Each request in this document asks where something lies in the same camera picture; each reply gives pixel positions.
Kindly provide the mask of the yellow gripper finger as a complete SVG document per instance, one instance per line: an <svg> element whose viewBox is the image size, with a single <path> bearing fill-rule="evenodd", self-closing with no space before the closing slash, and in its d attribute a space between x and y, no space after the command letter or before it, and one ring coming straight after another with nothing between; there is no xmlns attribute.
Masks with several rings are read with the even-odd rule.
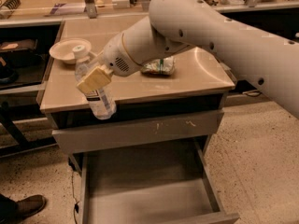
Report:
<svg viewBox="0 0 299 224"><path fill-rule="evenodd" d="M81 79L77 88L85 94L102 89L111 82L112 75L113 71L104 65L95 66Z"/></svg>

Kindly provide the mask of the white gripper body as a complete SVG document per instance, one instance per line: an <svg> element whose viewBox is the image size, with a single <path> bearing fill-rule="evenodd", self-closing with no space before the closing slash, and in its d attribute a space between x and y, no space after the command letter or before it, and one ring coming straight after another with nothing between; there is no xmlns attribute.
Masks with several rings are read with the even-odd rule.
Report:
<svg viewBox="0 0 299 224"><path fill-rule="evenodd" d="M115 76L128 77L140 70L140 65L135 63L122 42L123 34L115 35L103 48L103 59L108 68L113 70Z"/></svg>

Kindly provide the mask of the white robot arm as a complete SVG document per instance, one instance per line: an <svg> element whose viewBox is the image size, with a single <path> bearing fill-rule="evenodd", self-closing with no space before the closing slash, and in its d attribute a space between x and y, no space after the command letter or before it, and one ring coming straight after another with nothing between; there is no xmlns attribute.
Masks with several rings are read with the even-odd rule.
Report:
<svg viewBox="0 0 299 224"><path fill-rule="evenodd" d="M299 118L299 44L231 20L204 0L151 0L149 15L109 40L77 88L101 89L113 75L128 77L146 63L193 47Z"/></svg>

